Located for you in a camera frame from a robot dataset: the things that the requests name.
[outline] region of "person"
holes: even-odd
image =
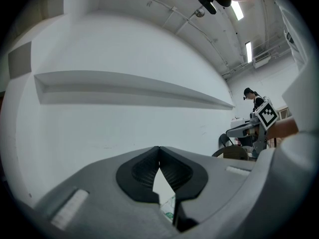
[[[299,130],[314,131],[319,127],[319,120],[315,115],[310,117],[305,117],[303,109],[309,111],[315,111],[319,107],[318,103],[307,103],[303,99],[298,99],[299,103],[296,104],[296,94],[303,96],[307,94],[307,90],[310,89],[312,92],[319,92],[318,85],[316,83],[316,77],[309,77],[309,75],[318,76],[315,65],[318,64],[317,46],[306,27],[299,12],[293,7],[289,0],[275,0],[276,4],[281,10],[284,23],[288,29],[288,34],[286,36],[288,44],[292,51],[292,56],[296,62],[298,69],[302,72],[301,77],[298,79],[298,84],[293,84],[288,88],[283,97],[286,101],[288,107],[293,111],[293,116],[298,118],[298,125],[294,117],[289,117],[277,121],[268,129],[267,139],[272,139],[276,137],[287,137],[289,135],[297,133]],[[300,84],[304,85],[307,81],[307,90],[303,87],[300,89]],[[256,134],[259,133],[259,128],[256,128]]]
[[[252,91],[250,88],[246,88],[244,90],[244,96],[245,96],[244,100],[245,99],[254,100],[253,112],[264,102],[264,99],[256,91]]]

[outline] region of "sticker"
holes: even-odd
[[[171,220],[174,218],[174,214],[173,213],[165,213],[165,215],[167,217],[169,217]]]
[[[267,104],[260,112],[259,116],[264,122],[266,127],[269,127],[269,125],[277,118],[276,112],[273,110],[270,104]]]

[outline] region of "pipe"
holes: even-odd
[[[270,41],[270,40],[273,39],[274,37],[277,37],[278,39],[281,38],[281,37],[278,37],[277,34],[275,34],[275,35],[273,35],[272,37],[270,37],[270,38],[268,39],[268,41]],[[259,45],[257,45],[257,46],[254,46],[254,47],[253,47],[253,50],[256,49],[256,48],[258,48],[259,46],[265,44],[266,42],[267,42],[267,41],[264,41],[263,43],[261,43],[261,44],[259,44]]]
[[[173,14],[174,14],[174,10],[171,11],[171,14],[168,16],[167,20],[165,21],[162,27],[166,25],[166,23],[169,21],[170,17],[172,17]]]
[[[226,65],[226,67],[228,68],[228,63],[226,62],[226,60],[223,58],[223,56],[220,54],[219,50],[217,50],[217,48],[215,47],[215,45],[213,44],[213,42],[208,38],[208,36],[202,31],[200,30],[193,22],[190,21],[189,18],[187,18],[184,14],[180,13],[179,11],[177,10],[174,10],[173,8],[175,8],[174,6],[171,7],[169,5],[167,5],[166,3],[163,3],[162,1],[159,1],[159,0],[153,0],[163,6],[165,6],[166,8],[170,9],[170,10],[173,10],[175,13],[179,14],[181,17],[183,17],[184,19],[186,19],[186,22],[189,23],[191,26],[193,26],[194,28],[196,28],[198,31],[200,31],[204,36],[205,38],[210,42],[211,46],[216,50],[217,54],[220,56],[220,58],[223,60],[224,64]]]
[[[182,31],[182,29],[183,29],[187,24],[189,24],[189,22],[191,21],[192,18],[194,18],[194,16],[195,16],[195,13],[193,13],[193,14],[189,17],[189,20],[186,20],[186,21],[184,22],[184,24],[177,30],[177,32],[175,33],[175,35],[178,35],[178,34]]]
[[[268,48],[269,45],[269,21],[268,21],[268,11],[267,11],[267,6],[266,6],[266,2],[265,0],[262,0],[262,7],[263,7],[263,11],[264,11],[264,19],[265,19],[265,36],[266,36],[266,48]]]
[[[289,52],[291,52],[291,48],[285,50],[284,52],[278,54],[277,56],[272,56],[272,58],[274,58],[274,59],[280,58],[280,57],[286,55],[286,54],[289,53]],[[237,71],[243,69],[243,68],[246,67],[248,64],[251,65],[251,63],[247,63],[247,62],[246,62],[246,63],[242,64],[242,67],[240,67],[240,68],[238,68],[238,69],[236,69],[236,70],[233,69],[231,72],[223,74],[222,77],[224,77],[225,75],[230,75],[230,78],[231,78],[234,73],[236,73]]]
[[[281,45],[282,43],[285,43],[285,42],[287,42],[287,41],[286,41],[286,40],[283,40],[283,41],[281,41],[280,43],[278,43],[276,46],[271,47],[271,48],[269,48],[269,49],[267,49],[267,50],[265,50],[265,51],[259,53],[258,55],[256,55],[256,56],[253,57],[253,60],[254,60],[256,57],[258,57],[258,56],[260,56],[260,55],[263,55],[263,54],[265,54],[265,53],[267,53],[267,52],[269,52],[269,51],[271,51],[271,50],[277,48],[279,45]],[[245,67],[245,66],[248,65],[248,64],[249,64],[249,63],[245,62],[245,63],[243,63],[243,64],[241,64],[241,65],[239,65],[239,66],[233,68],[229,73],[223,74],[222,76],[227,75],[227,74],[232,74],[232,73],[234,73],[234,72],[237,72],[238,70],[242,69],[243,67]]]

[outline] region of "gray plastic housing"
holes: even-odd
[[[282,225],[307,194],[318,171],[318,142],[317,135],[300,133],[262,151],[256,163],[168,147],[208,173],[199,196],[181,202],[184,214],[198,223],[182,233],[158,204],[133,201],[116,182],[119,166],[150,148],[90,164],[50,191],[36,211],[22,208],[44,233],[59,233],[49,219],[77,188],[90,195],[63,232],[68,238],[262,238]]]

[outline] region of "person's arm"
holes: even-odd
[[[273,138],[284,138],[298,133],[298,127],[293,117],[275,122],[267,131],[267,140]],[[259,126],[255,127],[255,134],[259,134]]]

